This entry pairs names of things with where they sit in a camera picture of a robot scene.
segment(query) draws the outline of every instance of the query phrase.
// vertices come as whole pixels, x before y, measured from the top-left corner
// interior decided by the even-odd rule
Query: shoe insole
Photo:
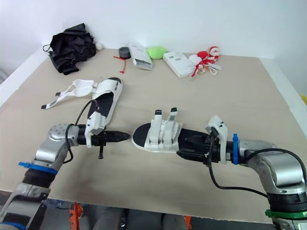
[[[147,124],[141,125],[140,127],[138,127],[134,131],[132,138],[133,138],[133,141],[136,145],[138,145],[140,147],[145,146],[147,133],[148,133],[150,126],[151,126],[151,123],[147,123]],[[179,137],[178,137],[179,149],[190,149],[191,148],[189,146],[190,144],[188,142],[186,142],[185,140],[187,138],[192,137],[192,136],[202,136],[202,137],[206,138],[208,136],[208,134],[182,128],[181,132],[179,134]]]
[[[108,116],[111,106],[113,104],[113,98],[114,98],[114,94],[112,92],[104,93],[96,98],[96,101],[98,102],[99,110],[102,116],[105,116],[105,117]],[[89,118],[92,115],[95,108],[96,108],[95,103],[92,103],[90,110],[88,111],[87,118]]]

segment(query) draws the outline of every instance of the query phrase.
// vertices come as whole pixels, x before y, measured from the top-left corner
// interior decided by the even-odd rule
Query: white wall
[[[1,0],[0,68],[10,74],[52,35],[85,23],[109,48],[138,40],[184,52],[218,45],[225,55],[276,58],[307,94],[300,51],[306,9],[305,0]]]

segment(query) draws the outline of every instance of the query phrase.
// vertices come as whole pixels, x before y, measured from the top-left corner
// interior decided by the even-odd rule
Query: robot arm
[[[100,146],[99,158],[101,159],[103,158],[102,148],[107,142],[119,142],[130,138],[130,135],[126,133],[105,130],[96,132],[96,135],[86,136],[86,127],[90,126],[72,125],[69,128],[67,124],[53,126],[32,162],[19,163],[28,170],[0,212],[0,230],[40,228],[46,211],[43,201],[50,193],[49,187],[65,161],[69,146],[87,145],[90,138],[91,145]]]
[[[266,195],[255,190],[253,192],[267,197],[270,209],[265,214],[272,218],[275,227],[283,230],[307,229],[306,170],[298,156],[284,149],[276,149],[266,141],[238,141],[236,134],[233,141],[227,141],[227,127],[218,116],[211,118],[206,130],[209,135],[205,137],[186,139],[189,149],[181,149],[177,154],[207,166],[209,162],[231,161],[252,168],[259,175]],[[241,187],[219,186],[210,167],[209,170],[213,182],[219,188],[252,191]]]

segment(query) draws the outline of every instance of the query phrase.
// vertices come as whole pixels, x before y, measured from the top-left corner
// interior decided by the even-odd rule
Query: white ball
[[[197,56],[196,54],[192,54],[190,57],[189,57],[189,60],[190,62],[193,63],[194,66],[196,66],[198,63],[201,62],[201,58],[199,56]]]
[[[103,48],[103,46],[100,42],[96,42],[95,46],[96,46],[96,50],[102,50],[102,48]]]

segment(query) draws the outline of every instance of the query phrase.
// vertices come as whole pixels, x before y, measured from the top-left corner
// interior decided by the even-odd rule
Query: velcro strap
[[[79,80],[79,79],[74,80],[72,82],[72,85],[70,85],[70,87],[68,87],[66,91],[57,92],[56,93],[57,98],[51,103],[42,105],[41,109],[49,109],[68,96],[75,96],[75,97],[86,96],[89,93],[91,93],[93,90],[95,90],[94,86],[96,85],[97,83],[94,83],[93,80]]]
[[[173,138],[178,130],[178,123],[176,122],[177,108],[172,108],[168,120],[165,124],[165,130],[163,134],[163,144],[166,148],[171,148],[173,144]]]
[[[93,99],[96,99],[100,95],[106,92],[112,92],[115,94],[118,84],[117,80],[106,79],[98,84],[96,91],[93,93]]]
[[[177,109],[172,108],[168,120],[162,120],[162,111],[156,110],[144,148],[150,152],[176,152],[182,124],[176,122]]]
[[[162,122],[162,111],[156,110],[154,113],[154,119],[151,122],[151,130],[149,133],[149,142],[151,145],[159,145],[160,143],[160,130]]]

